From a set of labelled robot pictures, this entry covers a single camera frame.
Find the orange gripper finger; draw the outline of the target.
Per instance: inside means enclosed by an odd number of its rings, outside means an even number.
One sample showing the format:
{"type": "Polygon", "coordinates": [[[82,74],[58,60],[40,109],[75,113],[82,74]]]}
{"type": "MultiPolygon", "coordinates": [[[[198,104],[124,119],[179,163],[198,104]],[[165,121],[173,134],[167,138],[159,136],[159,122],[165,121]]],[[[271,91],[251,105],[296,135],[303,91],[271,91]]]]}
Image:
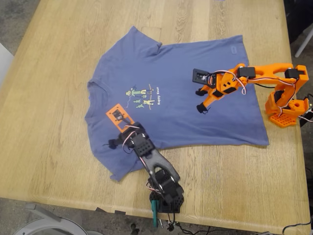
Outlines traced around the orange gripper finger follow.
{"type": "Polygon", "coordinates": [[[199,88],[195,94],[198,96],[210,95],[213,89],[207,85],[204,85],[202,88],[199,88]]]}
{"type": "Polygon", "coordinates": [[[222,97],[221,92],[212,92],[210,95],[206,97],[204,102],[201,104],[197,105],[197,110],[199,113],[207,113],[208,110],[210,109],[209,105],[213,103],[216,100],[219,100],[222,97]]]}

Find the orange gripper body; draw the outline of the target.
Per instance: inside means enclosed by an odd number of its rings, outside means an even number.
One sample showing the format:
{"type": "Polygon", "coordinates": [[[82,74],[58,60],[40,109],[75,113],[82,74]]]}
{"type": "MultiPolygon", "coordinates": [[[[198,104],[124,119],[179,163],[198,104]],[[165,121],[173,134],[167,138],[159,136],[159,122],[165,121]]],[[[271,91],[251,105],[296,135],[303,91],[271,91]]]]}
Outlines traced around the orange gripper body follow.
{"type": "Polygon", "coordinates": [[[241,85],[241,80],[237,78],[234,72],[219,70],[214,72],[210,77],[210,84],[213,85],[211,94],[214,97],[223,97],[230,94],[241,85]]]}

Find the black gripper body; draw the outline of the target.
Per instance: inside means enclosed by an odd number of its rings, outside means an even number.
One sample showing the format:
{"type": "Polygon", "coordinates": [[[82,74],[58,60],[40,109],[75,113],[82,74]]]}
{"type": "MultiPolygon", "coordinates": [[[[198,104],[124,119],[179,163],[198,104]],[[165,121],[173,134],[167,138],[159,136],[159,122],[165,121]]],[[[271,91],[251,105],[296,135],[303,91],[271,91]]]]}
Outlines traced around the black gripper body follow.
{"type": "Polygon", "coordinates": [[[146,142],[147,135],[144,127],[139,123],[120,123],[119,138],[121,139],[122,149],[140,149],[146,142]]]}

